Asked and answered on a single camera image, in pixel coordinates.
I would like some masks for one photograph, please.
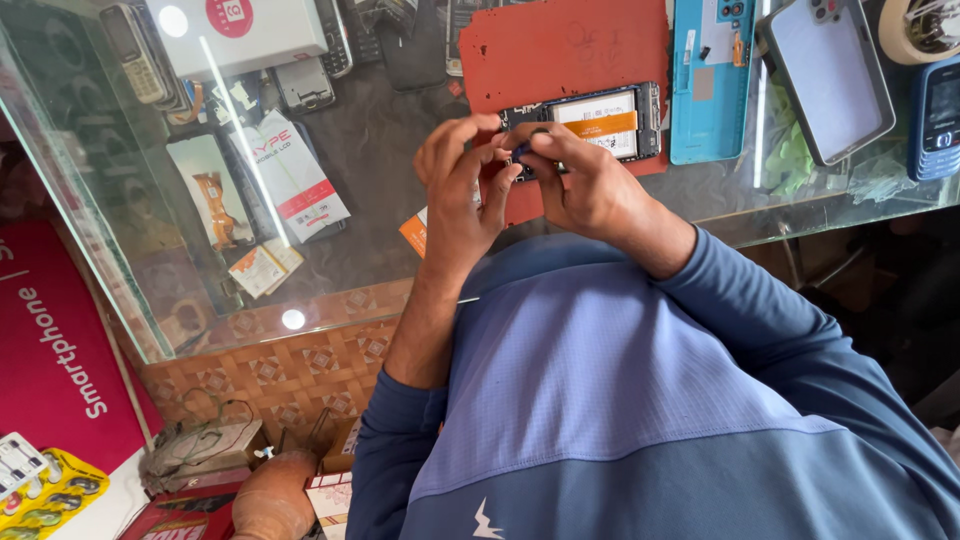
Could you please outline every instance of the silicone mat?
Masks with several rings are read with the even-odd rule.
[[[500,112],[656,81],[660,113],[666,114],[668,39],[663,0],[543,0],[477,12],[460,33],[470,108]],[[625,165],[639,176],[663,172],[667,163],[663,148],[656,158]],[[485,170],[482,193],[493,171]],[[508,226],[542,215],[539,184],[514,185],[507,202]]]

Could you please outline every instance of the phone battery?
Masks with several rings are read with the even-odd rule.
[[[635,110],[636,98],[634,91],[631,89],[588,99],[561,102],[550,106],[553,121],[561,124],[578,120],[593,120]],[[596,144],[610,150],[618,160],[636,157],[636,130],[586,138],[585,140],[590,144]]]

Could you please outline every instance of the red logo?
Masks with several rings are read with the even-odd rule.
[[[280,132],[279,135],[272,136],[272,137],[268,138],[268,139],[267,139],[267,144],[264,144],[263,146],[254,146],[254,147],[253,147],[253,156],[256,158],[256,157],[258,157],[261,153],[266,154],[266,153],[267,153],[267,147],[268,147],[268,146],[271,147],[271,148],[273,148],[274,146],[276,146],[276,144],[277,144],[278,142],[283,142],[283,141],[289,139],[290,137],[292,137],[292,135],[290,135],[290,130],[283,130],[282,132]]]
[[[250,0],[206,0],[206,18],[226,37],[243,37],[253,26]]]

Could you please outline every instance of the phone battery packet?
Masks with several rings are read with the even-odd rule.
[[[241,155],[251,152],[276,213],[301,243],[327,225],[350,217],[296,126],[279,110],[267,114],[257,127],[230,134],[230,139]]]

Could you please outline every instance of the hand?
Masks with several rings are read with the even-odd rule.
[[[494,159],[505,160],[509,153],[494,143],[464,151],[477,133],[499,127],[496,114],[447,120],[414,156],[414,168],[426,187],[429,224],[421,272],[429,273],[431,280],[447,280],[459,288],[503,230],[507,194],[522,167],[515,163],[497,173],[486,203],[478,206],[473,201],[473,183],[480,167]]]
[[[531,133],[545,128],[549,133]],[[525,123],[501,143],[513,150],[529,140],[536,154],[520,161],[537,173],[543,212],[554,225],[620,247],[653,199],[609,150],[590,144],[563,124]],[[557,172],[554,161],[569,171]]]
[[[537,128],[548,133],[533,134]],[[537,173],[550,223],[611,244],[658,280],[686,266],[696,230],[648,195],[609,150],[553,122],[520,124],[500,145],[512,151],[527,140],[536,154],[524,154],[520,161]],[[570,172],[561,176],[554,161]]]

